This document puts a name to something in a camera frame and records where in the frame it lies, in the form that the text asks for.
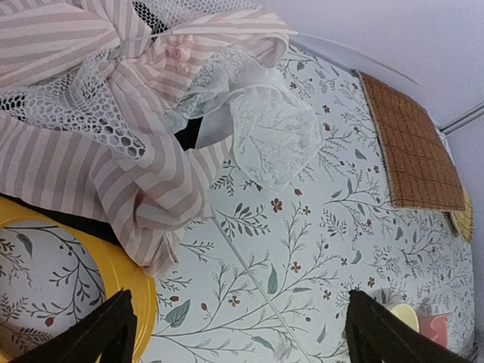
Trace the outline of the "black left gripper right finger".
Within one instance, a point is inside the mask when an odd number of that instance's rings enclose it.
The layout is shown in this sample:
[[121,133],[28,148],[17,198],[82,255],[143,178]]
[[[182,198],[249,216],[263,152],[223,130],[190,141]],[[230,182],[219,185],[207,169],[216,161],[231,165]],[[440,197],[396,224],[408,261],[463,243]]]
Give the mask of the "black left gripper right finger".
[[462,361],[461,356],[412,330],[360,290],[349,293],[345,332],[349,359],[355,363]]

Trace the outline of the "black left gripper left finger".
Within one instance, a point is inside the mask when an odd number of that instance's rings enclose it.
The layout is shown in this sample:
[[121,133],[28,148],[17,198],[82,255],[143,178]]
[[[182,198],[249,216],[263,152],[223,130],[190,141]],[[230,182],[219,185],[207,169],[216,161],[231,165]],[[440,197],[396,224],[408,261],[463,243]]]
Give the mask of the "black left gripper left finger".
[[67,331],[12,361],[131,362],[136,328],[131,291],[120,290]]

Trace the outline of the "pink striped pet tent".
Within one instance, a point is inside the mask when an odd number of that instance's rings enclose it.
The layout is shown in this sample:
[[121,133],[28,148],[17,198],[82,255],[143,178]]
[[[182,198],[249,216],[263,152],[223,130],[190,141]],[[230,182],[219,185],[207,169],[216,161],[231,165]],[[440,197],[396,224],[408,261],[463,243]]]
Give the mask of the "pink striped pet tent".
[[277,69],[291,35],[243,1],[3,1],[1,193],[164,273],[227,157],[279,191],[322,145]]

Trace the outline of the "white tent pole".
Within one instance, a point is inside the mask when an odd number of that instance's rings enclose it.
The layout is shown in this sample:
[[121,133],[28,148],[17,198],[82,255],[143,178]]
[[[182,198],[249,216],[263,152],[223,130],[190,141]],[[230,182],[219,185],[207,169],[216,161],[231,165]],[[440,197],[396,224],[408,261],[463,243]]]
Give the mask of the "white tent pole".
[[224,238],[225,242],[229,245],[229,247],[231,248],[231,250],[234,253],[234,255],[237,257],[237,259],[240,262],[240,264],[244,267],[244,271],[249,275],[249,277],[251,278],[251,280],[253,281],[253,283],[256,285],[256,289],[262,295],[262,297],[264,298],[265,302],[269,305],[269,307],[271,308],[271,310],[275,313],[275,315],[277,316],[278,320],[282,323],[282,325],[284,326],[284,329],[288,332],[288,334],[290,335],[290,337],[293,339],[293,341],[296,344],[297,348],[304,355],[304,360],[303,361],[304,362],[310,362],[311,359],[309,357],[309,354],[303,348],[301,342],[296,337],[293,329],[289,326],[289,324],[286,322],[286,320],[284,319],[284,317],[282,316],[282,314],[278,311],[278,309],[275,306],[275,304],[272,302],[272,300],[269,297],[269,295],[262,288],[262,284],[258,281],[258,279],[256,278],[256,276],[253,274],[251,267],[248,266],[248,264],[246,263],[246,261],[244,260],[244,258],[240,254],[240,252],[237,250],[236,246],[234,245],[234,243],[232,242],[232,240],[230,239],[230,237],[223,231],[223,227],[221,226],[219,220],[216,218],[216,216],[213,216],[212,217],[212,220],[213,220],[213,223],[215,224],[215,226],[217,227],[218,231],[220,232],[221,236]]

